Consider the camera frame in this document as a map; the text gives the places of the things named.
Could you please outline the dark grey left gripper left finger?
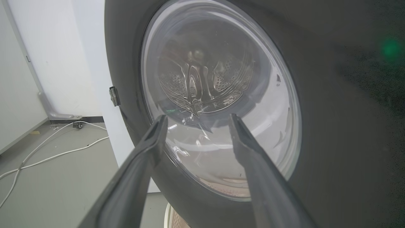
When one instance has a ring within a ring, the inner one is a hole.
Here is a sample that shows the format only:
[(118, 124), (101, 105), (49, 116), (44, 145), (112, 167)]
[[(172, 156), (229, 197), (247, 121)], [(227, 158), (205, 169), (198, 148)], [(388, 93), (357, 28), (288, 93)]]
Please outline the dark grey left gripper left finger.
[(164, 157), (168, 118), (160, 115), (107, 184), (80, 228), (140, 227), (153, 170)]

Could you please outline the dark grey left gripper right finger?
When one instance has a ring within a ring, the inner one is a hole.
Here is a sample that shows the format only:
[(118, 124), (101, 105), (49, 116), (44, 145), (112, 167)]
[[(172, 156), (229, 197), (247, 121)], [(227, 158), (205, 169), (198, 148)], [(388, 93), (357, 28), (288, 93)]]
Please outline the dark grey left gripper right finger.
[(258, 228), (317, 228), (288, 182), (236, 114), (229, 129), (237, 161), (244, 167)]

